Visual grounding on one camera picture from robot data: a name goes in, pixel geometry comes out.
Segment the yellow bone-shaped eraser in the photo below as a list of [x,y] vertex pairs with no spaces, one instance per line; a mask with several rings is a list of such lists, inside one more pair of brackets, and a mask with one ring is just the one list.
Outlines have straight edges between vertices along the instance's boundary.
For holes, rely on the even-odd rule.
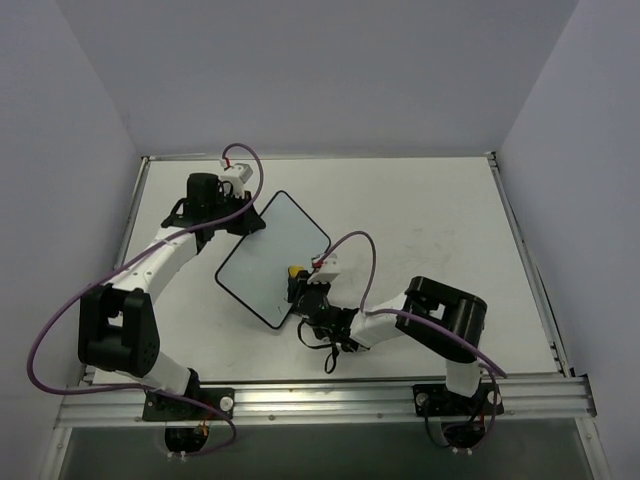
[[302,266],[290,266],[290,267],[287,269],[288,277],[289,277],[290,279],[295,279],[295,278],[297,278],[297,277],[298,277],[298,275],[299,275],[301,272],[305,272],[305,271],[306,271],[306,269],[305,269],[304,267],[302,267]]

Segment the small black-framed whiteboard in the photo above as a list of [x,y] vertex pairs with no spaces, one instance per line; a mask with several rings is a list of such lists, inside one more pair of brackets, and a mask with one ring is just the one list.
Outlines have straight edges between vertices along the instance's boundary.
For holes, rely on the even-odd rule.
[[289,312],[288,269],[310,267],[331,245],[329,235],[284,190],[277,191],[260,214],[266,227],[246,235],[216,271],[216,283],[273,330]]

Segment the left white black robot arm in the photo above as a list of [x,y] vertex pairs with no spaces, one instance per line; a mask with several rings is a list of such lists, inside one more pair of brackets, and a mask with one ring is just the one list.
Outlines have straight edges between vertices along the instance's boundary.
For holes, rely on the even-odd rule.
[[251,175],[247,164],[220,175],[190,175],[186,195],[161,222],[151,253],[80,300],[79,360],[168,392],[166,408],[179,419],[200,411],[202,395],[194,371],[162,353],[154,303],[216,232],[244,236],[265,229],[245,187]]

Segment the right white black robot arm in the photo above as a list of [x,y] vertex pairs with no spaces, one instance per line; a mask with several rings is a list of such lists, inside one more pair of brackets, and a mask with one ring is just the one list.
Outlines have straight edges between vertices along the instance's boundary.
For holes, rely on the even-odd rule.
[[368,351],[400,336],[407,336],[445,360],[444,400],[455,412],[469,411],[480,400],[481,367],[479,343],[488,306],[484,300],[417,276],[394,299],[370,312],[332,305],[331,283],[318,282],[308,270],[288,269],[287,302],[300,317],[299,339],[308,326],[316,345],[312,350],[329,351],[324,371],[334,372],[340,353]]

